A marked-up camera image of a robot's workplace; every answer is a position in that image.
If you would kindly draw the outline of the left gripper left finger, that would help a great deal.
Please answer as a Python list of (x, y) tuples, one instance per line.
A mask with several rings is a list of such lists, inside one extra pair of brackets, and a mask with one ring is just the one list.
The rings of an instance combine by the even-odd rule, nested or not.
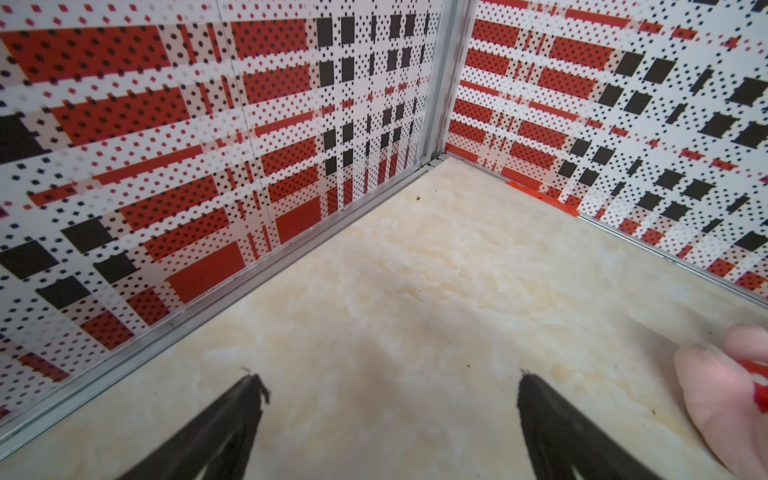
[(123, 479), (242, 479), (270, 391), (246, 375)]

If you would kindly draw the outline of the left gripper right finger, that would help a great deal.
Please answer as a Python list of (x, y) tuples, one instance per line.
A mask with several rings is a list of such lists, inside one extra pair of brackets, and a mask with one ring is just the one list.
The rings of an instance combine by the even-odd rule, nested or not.
[(525, 373), (517, 408), (538, 479), (656, 479), (541, 377)]

